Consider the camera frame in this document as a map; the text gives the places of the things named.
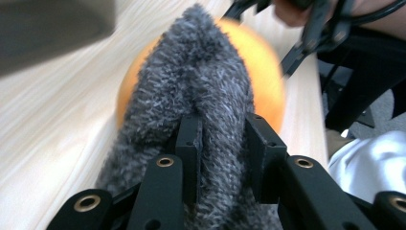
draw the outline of wooden table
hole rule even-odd
[[[116,31],[64,56],[0,78],[0,229],[44,229],[73,194],[92,188],[116,136],[121,80],[140,50],[195,1],[116,1]],[[231,1],[200,2],[221,16]],[[283,57],[300,29],[286,29],[272,9],[244,23]],[[290,154],[326,165],[315,57],[286,82],[281,137]]]

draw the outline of black cable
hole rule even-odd
[[[381,19],[382,17],[385,17],[385,16],[399,10],[405,4],[406,4],[406,0],[398,0],[378,11],[367,13],[367,14],[361,15],[361,16],[354,16],[351,18],[351,25],[359,26],[362,24],[376,21],[378,19]]]

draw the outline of metal screw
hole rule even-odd
[[[85,195],[78,199],[74,209],[77,212],[84,213],[96,208],[101,203],[101,197],[98,195]]]
[[[173,165],[173,159],[172,158],[169,158],[169,157],[163,157],[163,158],[161,158],[161,159],[158,159],[157,161],[156,161],[156,164],[159,166],[159,167],[169,167],[169,166],[171,166],[171,165]]]
[[[302,167],[302,168],[306,168],[306,169],[310,169],[310,168],[313,167],[313,163],[312,163],[312,162],[310,162],[310,161],[308,161],[308,160],[306,160],[306,159],[303,159],[303,158],[298,158],[298,159],[296,159],[296,160],[295,160],[295,164],[298,165],[298,166],[300,166],[300,167]]]

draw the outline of orange ball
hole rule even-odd
[[[280,60],[268,42],[250,28],[231,19],[218,19],[215,24],[236,47],[248,71],[254,92],[255,113],[263,117],[275,131],[281,130],[285,108],[284,87]],[[159,41],[149,43],[129,67],[121,84],[117,103],[117,125],[121,127],[127,104],[138,72]]]

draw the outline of gray fabric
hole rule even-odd
[[[204,10],[187,9],[163,35],[140,74],[117,141],[96,187],[116,195],[143,178],[148,160],[185,114],[203,119],[202,198],[185,207],[187,229],[279,229],[275,206],[248,184],[244,117],[251,84],[236,49]]]

